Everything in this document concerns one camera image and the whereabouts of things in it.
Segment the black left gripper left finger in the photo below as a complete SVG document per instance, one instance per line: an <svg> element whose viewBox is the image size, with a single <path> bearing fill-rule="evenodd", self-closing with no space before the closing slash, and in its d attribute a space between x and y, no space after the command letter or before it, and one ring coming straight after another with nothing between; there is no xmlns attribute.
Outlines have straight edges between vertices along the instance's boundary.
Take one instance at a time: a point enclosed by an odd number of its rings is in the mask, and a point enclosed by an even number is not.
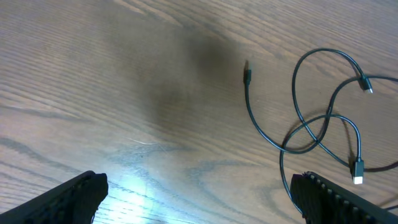
<svg viewBox="0 0 398 224"><path fill-rule="evenodd" d="M1 214L1 223L93 223L108 195L105 173L86 171Z"/></svg>

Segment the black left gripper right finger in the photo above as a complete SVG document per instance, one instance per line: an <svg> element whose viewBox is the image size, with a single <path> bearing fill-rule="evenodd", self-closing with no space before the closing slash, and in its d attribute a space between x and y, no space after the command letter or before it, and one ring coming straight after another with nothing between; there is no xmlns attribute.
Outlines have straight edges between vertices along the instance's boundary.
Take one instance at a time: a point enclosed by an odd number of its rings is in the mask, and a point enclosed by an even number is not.
<svg viewBox="0 0 398 224"><path fill-rule="evenodd" d="M314 172L294 174L290 195L307 223L397 224L397 215Z"/></svg>

